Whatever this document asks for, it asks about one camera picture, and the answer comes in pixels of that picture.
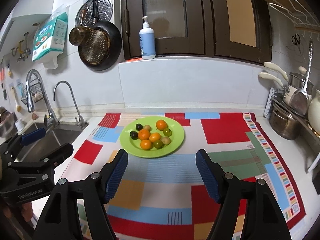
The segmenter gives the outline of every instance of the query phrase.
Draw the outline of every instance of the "tissue box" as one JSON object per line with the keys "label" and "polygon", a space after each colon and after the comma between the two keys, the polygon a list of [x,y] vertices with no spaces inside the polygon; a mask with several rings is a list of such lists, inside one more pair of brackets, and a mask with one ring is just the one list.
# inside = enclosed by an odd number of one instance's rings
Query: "tissue box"
{"label": "tissue box", "polygon": [[47,22],[36,33],[33,44],[32,61],[43,63],[50,69],[57,68],[57,56],[63,52],[68,27],[68,15],[60,14]]}

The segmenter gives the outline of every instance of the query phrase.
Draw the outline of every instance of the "colorful tablecloth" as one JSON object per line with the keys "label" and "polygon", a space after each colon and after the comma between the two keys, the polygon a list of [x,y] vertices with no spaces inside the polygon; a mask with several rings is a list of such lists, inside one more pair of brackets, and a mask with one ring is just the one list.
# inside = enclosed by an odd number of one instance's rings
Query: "colorful tablecloth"
{"label": "colorful tablecloth", "polygon": [[[225,172],[239,179],[268,183],[292,228],[304,216],[300,193],[276,147],[250,113],[106,114],[79,148],[62,177],[84,179],[113,160],[121,149],[119,135],[135,119],[166,116],[178,121],[185,140],[174,153],[143,159],[129,154],[128,167],[114,199],[106,205],[108,218],[120,240],[206,239],[219,205],[203,185],[195,154],[205,149]],[[91,239],[83,202],[79,216],[85,238]],[[246,201],[241,201],[234,240],[239,240]]]}

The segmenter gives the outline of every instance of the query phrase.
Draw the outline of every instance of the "white pitcher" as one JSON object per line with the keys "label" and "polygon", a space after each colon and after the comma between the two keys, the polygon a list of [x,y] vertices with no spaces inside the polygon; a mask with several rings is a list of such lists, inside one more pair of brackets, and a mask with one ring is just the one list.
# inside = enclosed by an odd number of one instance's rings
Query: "white pitcher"
{"label": "white pitcher", "polygon": [[320,134],[320,91],[317,90],[317,95],[310,103],[308,110],[308,119],[312,128]]}

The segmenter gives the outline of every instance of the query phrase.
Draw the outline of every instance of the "small fruit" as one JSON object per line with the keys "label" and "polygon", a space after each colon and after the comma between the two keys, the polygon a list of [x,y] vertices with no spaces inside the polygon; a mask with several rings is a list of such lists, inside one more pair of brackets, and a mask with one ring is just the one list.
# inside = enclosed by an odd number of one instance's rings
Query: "small fruit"
{"label": "small fruit", "polygon": [[137,129],[137,131],[142,130],[142,129],[143,129],[142,124],[141,124],[141,123],[137,123],[137,124],[136,124],[136,129]]}
{"label": "small fruit", "polygon": [[163,135],[164,136],[171,136],[172,135],[172,130],[169,128],[166,128],[163,130]]}
{"label": "small fruit", "polygon": [[133,139],[133,140],[136,140],[138,139],[138,133],[136,131],[131,131],[130,132],[130,137]]}
{"label": "small fruit", "polygon": [[148,130],[146,130],[146,129],[142,129],[142,130],[139,131],[138,137],[139,137],[139,139],[141,141],[148,140],[149,137],[150,137],[150,132]]}
{"label": "small fruit", "polygon": [[164,146],[164,143],[161,140],[157,140],[153,143],[153,146],[157,149],[161,149]]}
{"label": "small fruit", "polygon": [[140,143],[141,149],[150,150],[152,148],[152,142],[150,140],[143,140]]}
{"label": "small fruit", "polygon": [[161,141],[164,143],[164,145],[169,145],[171,143],[171,139],[169,137],[163,137]]}
{"label": "small fruit", "polygon": [[151,142],[155,142],[155,141],[160,140],[160,139],[161,139],[161,135],[160,135],[160,133],[158,133],[158,132],[152,133],[152,134],[150,135],[150,137],[149,137],[149,140],[150,140]]}
{"label": "small fruit", "polygon": [[151,131],[151,126],[148,125],[148,124],[146,124],[143,128],[146,129],[146,130],[148,130],[148,131]]}
{"label": "small fruit", "polygon": [[160,119],[156,122],[156,127],[158,130],[163,131],[164,129],[166,129],[168,127],[168,125],[165,122],[165,120]]}

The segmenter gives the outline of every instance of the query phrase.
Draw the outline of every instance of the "soap dispenser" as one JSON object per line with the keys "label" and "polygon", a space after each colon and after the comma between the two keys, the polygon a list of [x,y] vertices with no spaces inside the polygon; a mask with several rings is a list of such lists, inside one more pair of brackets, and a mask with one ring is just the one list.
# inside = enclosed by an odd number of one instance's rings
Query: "soap dispenser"
{"label": "soap dispenser", "polygon": [[155,32],[150,28],[148,16],[142,17],[144,23],[139,32],[140,49],[142,59],[152,59],[156,57]]}

